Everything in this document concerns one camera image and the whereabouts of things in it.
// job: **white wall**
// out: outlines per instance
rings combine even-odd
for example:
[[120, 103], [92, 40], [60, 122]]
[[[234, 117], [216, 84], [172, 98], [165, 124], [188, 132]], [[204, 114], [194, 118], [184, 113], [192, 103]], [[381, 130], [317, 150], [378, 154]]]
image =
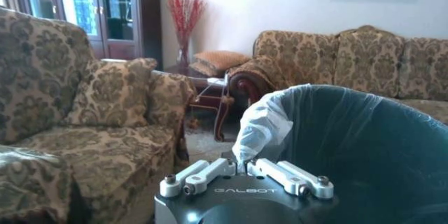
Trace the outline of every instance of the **white wall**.
[[[177, 42], [161, 0], [164, 66], [176, 63]], [[262, 30], [337, 33], [364, 24], [405, 37], [448, 39], [448, 0], [205, 0], [192, 52], [232, 50], [250, 55]]]

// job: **armchair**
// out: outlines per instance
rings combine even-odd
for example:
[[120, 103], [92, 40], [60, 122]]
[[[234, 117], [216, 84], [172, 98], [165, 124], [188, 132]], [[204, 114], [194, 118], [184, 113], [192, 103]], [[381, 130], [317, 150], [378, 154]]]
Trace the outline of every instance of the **armchair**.
[[[182, 120], [194, 88], [184, 76], [152, 71], [132, 89], [145, 92], [142, 125], [65, 120], [77, 95], [90, 95], [78, 87], [96, 78], [88, 65], [97, 62], [80, 27], [0, 8], [0, 222], [145, 222], [160, 180], [188, 165]], [[113, 77], [134, 83], [138, 73]], [[101, 90], [118, 94], [112, 102], [125, 100], [120, 88]], [[97, 103], [104, 112], [109, 103]], [[105, 117], [101, 112], [78, 118]]]

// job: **sofa cushion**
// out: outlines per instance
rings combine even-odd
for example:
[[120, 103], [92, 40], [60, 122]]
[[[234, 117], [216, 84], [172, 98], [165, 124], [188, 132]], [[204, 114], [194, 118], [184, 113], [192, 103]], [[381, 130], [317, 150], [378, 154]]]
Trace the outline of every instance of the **sofa cushion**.
[[274, 58], [292, 85], [332, 84], [336, 48], [334, 35], [272, 30], [258, 35], [253, 55]]
[[[61, 156], [72, 164], [73, 178], [93, 209], [93, 218], [104, 223], [126, 214], [152, 176], [170, 173], [173, 168], [174, 134], [154, 125], [54, 127], [17, 146]], [[160, 170], [165, 163], [169, 170]]]
[[436, 120], [448, 125], [448, 102], [417, 99], [393, 99], [430, 115]]
[[338, 41], [334, 85], [396, 97], [404, 38], [362, 26], [341, 32]]
[[65, 123], [85, 126], [144, 126], [148, 80], [154, 59], [126, 62], [92, 61], [76, 92]]
[[93, 52], [74, 25], [0, 8], [0, 144], [66, 116]]
[[448, 101], [448, 40], [414, 38], [405, 43], [398, 97]]

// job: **wooden side table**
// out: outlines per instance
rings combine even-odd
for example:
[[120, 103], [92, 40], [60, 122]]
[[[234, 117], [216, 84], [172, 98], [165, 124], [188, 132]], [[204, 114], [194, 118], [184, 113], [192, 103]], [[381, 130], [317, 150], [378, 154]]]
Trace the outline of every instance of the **wooden side table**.
[[206, 81], [208, 76], [202, 75], [190, 68], [180, 69], [177, 66], [173, 66], [166, 68], [164, 72], [185, 75], [194, 85], [197, 94], [206, 89], [189, 106], [216, 111], [213, 127], [214, 140], [218, 142], [234, 142], [234, 140], [225, 139], [224, 134], [221, 133], [222, 122], [233, 104], [233, 97], [229, 96], [228, 85], [222, 86], [220, 84], [209, 83]]

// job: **red decorative branches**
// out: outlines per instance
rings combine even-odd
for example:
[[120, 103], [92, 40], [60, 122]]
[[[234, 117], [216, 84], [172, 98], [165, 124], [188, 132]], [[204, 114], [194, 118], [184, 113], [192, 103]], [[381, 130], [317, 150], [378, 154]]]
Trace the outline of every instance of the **red decorative branches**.
[[202, 0], [168, 0], [168, 9], [174, 21], [178, 45], [188, 43], [194, 25], [204, 13], [206, 3]]

